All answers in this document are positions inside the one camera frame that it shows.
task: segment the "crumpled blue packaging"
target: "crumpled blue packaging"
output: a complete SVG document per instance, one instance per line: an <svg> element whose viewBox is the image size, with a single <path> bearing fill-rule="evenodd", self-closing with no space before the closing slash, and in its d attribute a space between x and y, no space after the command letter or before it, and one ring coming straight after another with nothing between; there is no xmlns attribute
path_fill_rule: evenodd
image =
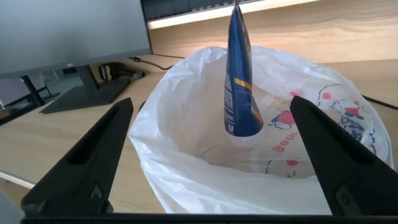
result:
<svg viewBox="0 0 398 224"><path fill-rule="evenodd" d="M235 3L229 23L227 55L224 127L233 136L253 136L264 122L252 96L251 45L239 1Z"/></svg>

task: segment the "monitor stand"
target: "monitor stand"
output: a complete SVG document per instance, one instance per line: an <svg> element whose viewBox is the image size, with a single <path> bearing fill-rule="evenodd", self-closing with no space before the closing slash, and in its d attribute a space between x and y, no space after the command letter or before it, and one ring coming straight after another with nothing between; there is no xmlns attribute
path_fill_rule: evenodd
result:
<svg viewBox="0 0 398 224"><path fill-rule="evenodd" d="M76 70L83 85L73 87L40 111L41 113L49 114L107 105L112 103L130 84L130 78L128 77L98 83L89 65L76 67Z"/></svg>

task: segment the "cartoon character print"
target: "cartoon character print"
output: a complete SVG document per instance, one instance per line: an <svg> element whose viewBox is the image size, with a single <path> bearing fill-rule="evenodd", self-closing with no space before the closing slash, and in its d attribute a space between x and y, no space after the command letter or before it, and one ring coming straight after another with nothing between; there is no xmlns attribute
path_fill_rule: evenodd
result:
<svg viewBox="0 0 398 224"><path fill-rule="evenodd" d="M318 94L318 107L334 108L344 113L347 117L363 119L358 100L349 101L342 84L332 84L325 86Z"/></svg>
<svg viewBox="0 0 398 224"><path fill-rule="evenodd" d="M343 114L340 117L338 124L343 127L350 135L356 140L362 140L364 134L364 128L358 123L363 120L361 113L363 112L363 106L359 105L358 100L348 101L344 97L345 92L343 85L332 84L324 87L320 90L318 95L318 106L321 108L333 108ZM374 138L375 130L369 134L371 143L367 146L376 155L379 154L381 147L377 147L376 140Z"/></svg>
<svg viewBox="0 0 398 224"><path fill-rule="evenodd" d="M267 168L266 168L266 174L269 174L269 169L272 166L273 161L268 161ZM294 169L295 166L297 166L299 162L297 160L286 160L286 164L292 168L291 171L286 173L287 178L294 178L296 176L297 171Z"/></svg>
<svg viewBox="0 0 398 224"><path fill-rule="evenodd" d="M288 130L292 128L292 124L295 124L292 112L288 110L281 111L274 119L271 120L271 124L268 126L274 126L275 128Z"/></svg>
<svg viewBox="0 0 398 224"><path fill-rule="evenodd" d="M374 133L376 132L376 130L374 130L374 128L373 128L373 131L372 131L372 133L369 133L369 137L371 138L371 143L370 143L370 148L372 149L372 151L373 151L373 153L375 154L375 155L379 155L380 154L380 150L381 150L381 147L378 147L378 146L376 146L377 145L377 143L376 143L376 139L374 138Z"/></svg>

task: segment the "white plastic bag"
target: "white plastic bag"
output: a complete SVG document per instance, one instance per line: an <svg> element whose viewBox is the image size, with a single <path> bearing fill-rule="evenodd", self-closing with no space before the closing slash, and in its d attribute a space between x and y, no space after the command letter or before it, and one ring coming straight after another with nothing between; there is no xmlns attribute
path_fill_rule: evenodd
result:
<svg viewBox="0 0 398 224"><path fill-rule="evenodd" d="M221 47L176 64L137 115L129 137L166 212L330 214L289 111L293 95L318 105L392 167L386 128L347 78L264 47L252 47L252 67L264 127L249 146L236 146L224 129Z"/></svg>

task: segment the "computer monitor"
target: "computer monitor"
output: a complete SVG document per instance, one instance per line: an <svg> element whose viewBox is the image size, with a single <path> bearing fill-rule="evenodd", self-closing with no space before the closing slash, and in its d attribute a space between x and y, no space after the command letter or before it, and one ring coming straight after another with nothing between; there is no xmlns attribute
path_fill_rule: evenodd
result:
<svg viewBox="0 0 398 224"><path fill-rule="evenodd" d="M82 82L42 113L105 105L128 86L88 65L152 52L140 0L0 0L0 78L75 67Z"/></svg>

